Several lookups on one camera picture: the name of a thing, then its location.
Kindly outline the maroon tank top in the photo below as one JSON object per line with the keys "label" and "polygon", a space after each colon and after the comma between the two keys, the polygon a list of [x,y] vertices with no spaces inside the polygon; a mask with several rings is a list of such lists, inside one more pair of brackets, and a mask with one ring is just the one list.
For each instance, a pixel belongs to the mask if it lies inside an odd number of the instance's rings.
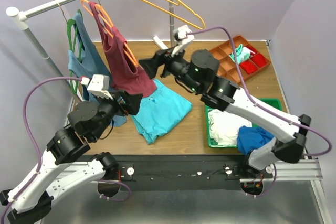
{"label": "maroon tank top", "polygon": [[105,32],[102,25],[103,20],[98,15],[95,4],[97,3],[90,1],[89,7],[96,20],[104,54],[113,78],[111,87],[116,90],[125,90],[130,94],[141,93],[145,98],[150,96],[156,90],[154,81],[148,77],[140,65],[135,67],[127,58],[123,50],[123,44],[127,41],[116,26],[110,30],[113,38]]}

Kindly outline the orange hanger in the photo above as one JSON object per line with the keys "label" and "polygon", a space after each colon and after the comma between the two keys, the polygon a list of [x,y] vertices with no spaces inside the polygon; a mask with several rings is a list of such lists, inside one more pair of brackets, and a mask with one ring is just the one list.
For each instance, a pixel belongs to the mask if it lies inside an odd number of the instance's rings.
{"label": "orange hanger", "polygon": [[[80,0],[82,7],[91,15],[93,16],[92,11],[85,5],[85,3],[89,4],[88,0]],[[103,29],[105,30],[105,32],[110,35],[113,38],[112,33],[110,33],[111,28],[114,27],[114,24],[111,20],[111,18],[109,17],[109,15],[107,14],[107,12],[104,10],[104,8],[101,6],[101,2],[100,0],[98,0],[98,4],[95,4],[95,8],[96,10],[98,10],[98,15],[100,16],[100,18],[103,20]],[[128,44],[125,42],[123,44],[123,50],[125,55],[127,56],[127,58],[134,64],[135,67],[139,66],[139,63],[136,59],[136,57],[134,56],[132,50],[129,48]]]}

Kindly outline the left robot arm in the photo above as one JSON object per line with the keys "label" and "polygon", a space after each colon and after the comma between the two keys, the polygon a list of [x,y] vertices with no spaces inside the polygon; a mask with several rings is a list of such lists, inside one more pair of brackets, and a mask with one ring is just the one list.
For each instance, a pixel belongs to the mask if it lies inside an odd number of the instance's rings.
{"label": "left robot arm", "polygon": [[104,92],[99,102],[82,101],[68,114],[69,123],[59,129],[46,146],[36,167],[15,188],[1,192],[4,217],[10,223],[36,223],[52,206],[81,185],[117,178],[119,164],[109,152],[91,159],[84,168],[58,178],[66,168],[90,150],[114,124],[116,115],[136,115],[142,95],[126,91]]}

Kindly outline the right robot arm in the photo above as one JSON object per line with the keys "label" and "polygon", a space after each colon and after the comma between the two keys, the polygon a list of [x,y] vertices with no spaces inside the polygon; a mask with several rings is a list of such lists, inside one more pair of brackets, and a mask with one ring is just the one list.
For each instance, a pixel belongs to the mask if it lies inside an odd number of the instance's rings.
{"label": "right robot arm", "polygon": [[184,59],[183,51],[173,54],[172,48],[159,50],[139,64],[151,79],[163,66],[162,78],[172,74],[189,92],[201,95],[208,107],[241,116],[274,136],[262,147],[247,152],[248,160],[241,165],[246,177],[255,177],[277,161],[295,164],[301,159],[307,131],[300,127],[309,125],[311,118],[290,115],[260,101],[251,102],[238,84],[217,75],[220,62],[208,50],[193,52],[190,61]]}

